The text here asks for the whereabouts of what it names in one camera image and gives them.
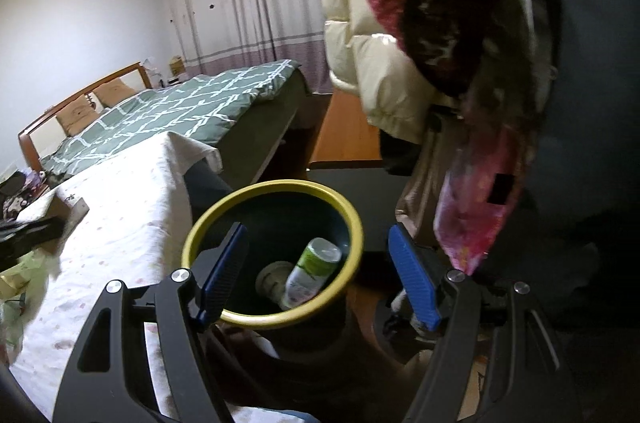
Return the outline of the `small printed carton box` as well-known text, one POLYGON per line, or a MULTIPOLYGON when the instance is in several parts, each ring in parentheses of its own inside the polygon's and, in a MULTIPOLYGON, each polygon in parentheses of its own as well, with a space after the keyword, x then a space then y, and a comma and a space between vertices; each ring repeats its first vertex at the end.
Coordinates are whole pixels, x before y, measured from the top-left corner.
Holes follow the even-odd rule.
POLYGON ((83 198, 67 201, 58 195, 53 195, 49 203, 47 214, 63 221, 64 227, 73 230, 88 214, 89 206, 83 198))

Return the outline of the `green label bottle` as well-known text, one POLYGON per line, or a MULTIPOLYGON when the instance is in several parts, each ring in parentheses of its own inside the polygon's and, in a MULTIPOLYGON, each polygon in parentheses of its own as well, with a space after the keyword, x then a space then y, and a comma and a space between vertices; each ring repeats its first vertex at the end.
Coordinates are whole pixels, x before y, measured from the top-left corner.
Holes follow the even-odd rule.
POLYGON ((342 260, 341 250, 323 238, 312 239, 286 278, 280 306, 289 310, 314 298, 342 260))

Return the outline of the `yellow rim trash bin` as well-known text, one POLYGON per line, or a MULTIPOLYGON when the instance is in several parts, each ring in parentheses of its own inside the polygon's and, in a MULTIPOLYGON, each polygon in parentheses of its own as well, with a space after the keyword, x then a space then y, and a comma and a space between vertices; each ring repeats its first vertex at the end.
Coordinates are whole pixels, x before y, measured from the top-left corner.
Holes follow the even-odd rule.
POLYGON ((228 194, 198 218, 183 245, 181 265, 192 266, 199 253, 216 247, 234 223, 247 230, 248 255, 220 321, 256 331, 285 359, 324 354, 340 346, 352 329, 346 289, 356 275, 364 242, 352 203, 308 180, 252 184, 228 194), (314 238, 335 244, 341 259, 313 299, 283 311, 257 290, 258 273, 280 261, 295 264, 314 238))

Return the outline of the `dark clothes on nightstand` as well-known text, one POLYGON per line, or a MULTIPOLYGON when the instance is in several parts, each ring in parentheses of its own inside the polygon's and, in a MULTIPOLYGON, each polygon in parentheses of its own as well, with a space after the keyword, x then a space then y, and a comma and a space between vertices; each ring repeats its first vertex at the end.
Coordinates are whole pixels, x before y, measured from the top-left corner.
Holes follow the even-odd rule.
POLYGON ((14 170, 1 177, 1 220, 14 221, 21 211, 46 191, 43 173, 14 170))

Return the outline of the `beige hanging bag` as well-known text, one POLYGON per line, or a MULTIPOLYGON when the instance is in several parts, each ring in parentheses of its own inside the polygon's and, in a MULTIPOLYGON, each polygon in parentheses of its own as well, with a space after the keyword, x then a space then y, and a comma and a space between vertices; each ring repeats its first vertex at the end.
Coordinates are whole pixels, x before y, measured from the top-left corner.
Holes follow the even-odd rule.
POLYGON ((457 146, 456 128, 443 123, 426 133, 418 163, 396 204, 396 221, 416 244, 434 247, 436 207, 457 146))

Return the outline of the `pink floral cloth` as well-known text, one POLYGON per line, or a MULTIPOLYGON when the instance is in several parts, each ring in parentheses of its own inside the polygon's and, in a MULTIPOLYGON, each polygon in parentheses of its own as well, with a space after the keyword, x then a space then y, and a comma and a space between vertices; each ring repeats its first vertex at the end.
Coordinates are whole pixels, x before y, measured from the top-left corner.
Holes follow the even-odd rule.
POLYGON ((436 206, 434 233, 451 265, 471 276, 484 261, 521 192, 520 134, 467 129, 454 151, 436 206))

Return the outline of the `white floral tablecloth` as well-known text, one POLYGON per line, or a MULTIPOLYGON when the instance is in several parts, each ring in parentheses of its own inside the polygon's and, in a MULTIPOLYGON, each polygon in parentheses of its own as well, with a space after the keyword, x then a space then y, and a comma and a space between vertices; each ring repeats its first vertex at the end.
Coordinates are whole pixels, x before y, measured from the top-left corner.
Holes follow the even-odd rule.
POLYGON ((180 265, 192 226, 184 174, 196 163, 220 172, 219 152, 163 132, 91 166, 55 188, 88 212, 26 287, 21 342, 10 371, 50 419, 70 353, 108 281, 152 284, 180 265))

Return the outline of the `left brown pillow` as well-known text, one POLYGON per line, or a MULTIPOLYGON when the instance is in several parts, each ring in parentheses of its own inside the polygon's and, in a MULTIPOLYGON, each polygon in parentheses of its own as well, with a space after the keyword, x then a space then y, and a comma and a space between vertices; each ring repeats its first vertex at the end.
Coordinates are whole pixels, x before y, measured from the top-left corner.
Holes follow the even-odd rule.
POLYGON ((100 117, 84 94, 55 114, 67 137, 77 136, 100 117))

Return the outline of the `brown pillow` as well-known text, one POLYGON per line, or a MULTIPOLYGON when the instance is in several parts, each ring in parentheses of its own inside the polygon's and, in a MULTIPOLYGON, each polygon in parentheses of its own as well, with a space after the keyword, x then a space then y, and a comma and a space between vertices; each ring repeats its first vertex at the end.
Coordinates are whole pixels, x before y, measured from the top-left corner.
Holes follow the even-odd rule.
POLYGON ((114 78, 93 91, 103 108, 114 108, 120 102, 134 97, 137 91, 126 85, 120 78, 114 78))
POLYGON ((55 114, 67 137, 77 136, 100 117, 84 94, 55 114))

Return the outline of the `wooden low cabinet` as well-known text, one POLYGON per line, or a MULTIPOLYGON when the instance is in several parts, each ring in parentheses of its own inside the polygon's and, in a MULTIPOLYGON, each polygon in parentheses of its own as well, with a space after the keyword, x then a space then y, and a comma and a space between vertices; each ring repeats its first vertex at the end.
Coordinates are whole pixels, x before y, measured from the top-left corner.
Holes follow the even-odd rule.
POLYGON ((382 166, 378 128, 367 122, 358 97, 335 89, 311 152, 308 169, 382 166))

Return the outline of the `right brown pillow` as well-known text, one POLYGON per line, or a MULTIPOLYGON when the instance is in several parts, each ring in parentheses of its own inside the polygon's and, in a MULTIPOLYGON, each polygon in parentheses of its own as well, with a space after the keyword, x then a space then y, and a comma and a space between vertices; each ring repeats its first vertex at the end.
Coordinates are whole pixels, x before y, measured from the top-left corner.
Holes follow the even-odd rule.
POLYGON ((120 78, 114 78, 93 91, 103 108, 114 108, 120 102, 134 97, 137 91, 126 85, 120 78))

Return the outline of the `wooden bed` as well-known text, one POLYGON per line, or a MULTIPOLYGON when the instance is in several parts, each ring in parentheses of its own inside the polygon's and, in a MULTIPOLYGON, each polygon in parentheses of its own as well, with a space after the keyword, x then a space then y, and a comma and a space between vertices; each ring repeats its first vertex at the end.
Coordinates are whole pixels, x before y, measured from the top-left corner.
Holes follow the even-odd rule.
POLYGON ((172 131, 217 149, 232 188, 256 182, 308 97, 299 65, 283 59, 154 89, 139 63, 53 105, 18 135, 31 169, 50 182, 172 131))

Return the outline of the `green plaid duvet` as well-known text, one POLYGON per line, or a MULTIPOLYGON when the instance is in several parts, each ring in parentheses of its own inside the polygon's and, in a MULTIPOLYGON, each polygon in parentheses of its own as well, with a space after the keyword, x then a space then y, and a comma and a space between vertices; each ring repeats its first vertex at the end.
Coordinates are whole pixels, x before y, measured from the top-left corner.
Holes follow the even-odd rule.
POLYGON ((68 179, 168 131, 219 146, 248 113, 271 105, 291 112, 306 91, 299 63, 291 59, 232 68, 215 76, 198 74, 176 86, 138 91, 114 108, 104 108, 77 136, 66 136, 41 159, 42 169, 49 177, 68 179))

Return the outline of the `cream puffer jacket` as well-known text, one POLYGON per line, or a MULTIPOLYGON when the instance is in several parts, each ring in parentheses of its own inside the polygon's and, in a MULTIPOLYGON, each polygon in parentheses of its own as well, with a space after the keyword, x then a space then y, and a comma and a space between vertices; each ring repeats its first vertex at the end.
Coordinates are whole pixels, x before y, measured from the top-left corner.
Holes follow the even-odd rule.
POLYGON ((357 96, 368 123, 419 144, 436 92, 395 37, 383 31, 367 0, 321 0, 333 86, 357 96))

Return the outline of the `cardboard box by bed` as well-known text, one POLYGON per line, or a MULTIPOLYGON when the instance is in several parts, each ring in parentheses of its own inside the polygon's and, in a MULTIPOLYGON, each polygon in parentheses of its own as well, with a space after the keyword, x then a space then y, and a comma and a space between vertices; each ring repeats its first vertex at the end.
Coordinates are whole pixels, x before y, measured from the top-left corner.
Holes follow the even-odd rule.
POLYGON ((186 66, 184 65, 184 61, 180 56, 175 56, 170 59, 169 68, 171 74, 175 77, 178 77, 186 71, 186 66))

